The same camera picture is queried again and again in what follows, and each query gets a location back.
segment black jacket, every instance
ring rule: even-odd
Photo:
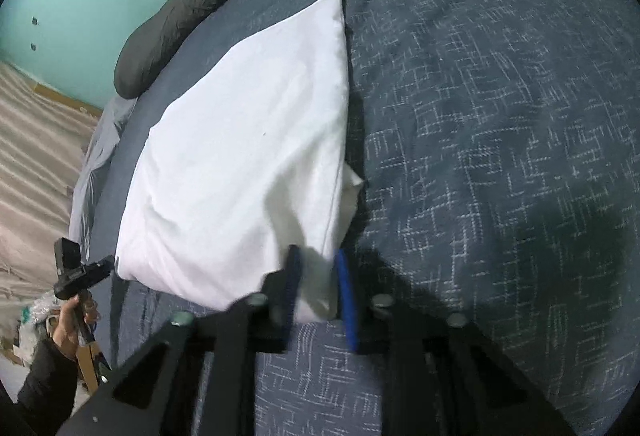
[[[14,405],[0,382],[1,436],[54,436],[71,416],[78,368],[52,340],[40,342]]]

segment patterned bedsheet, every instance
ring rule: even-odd
[[[236,42],[314,0],[230,0],[140,98],[97,207],[113,253],[130,178],[166,106]],[[347,161],[364,179],[345,243],[372,291],[463,310],[581,435],[640,380],[640,8],[635,0],[346,0]],[[172,311],[119,279],[94,289],[121,363]],[[258,434],[375,434],[381,362],[339,323],[260,357]]]

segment human hand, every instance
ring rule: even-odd
[[[58,326],[51,336],[53,343],[58,347],[60,353],[70,360],[76,359],[76,351],[78,350],[78,326],[76,325],[74,309],[79,304],[80,297],[76,295],[70,298],[63,307],[60,308]],[[84,322],[89,325],[95,323],[100,315],[97,310],[98,305],[92,300],[90,294],[89,299],[85,301],[82,306],[84,308]]]

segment pillowcase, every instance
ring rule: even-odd
[[[118,274],[222,310],[303,249],[299,322],[335,315],[332,265],[362,181],[344,163],[342,0],[231,48],[154,126],[120,224]]]

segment bolt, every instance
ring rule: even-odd
[[[177,311],[171,315],[171,323],[174,326],[189,326],[194,318],[190,311]]]
[[[373,295],[371,299],[371,306],[377,309],[386,309],[394,305],[394,298],[386,293],[380,293]]]
[[[246,298],[246,303],[254,308],[260,308],[267,304],[268,301],[269,299],[264,293],[252,293]]]
[[[462,313],[452,313],[447,319],[450,328],[464,328],[468,319]]]

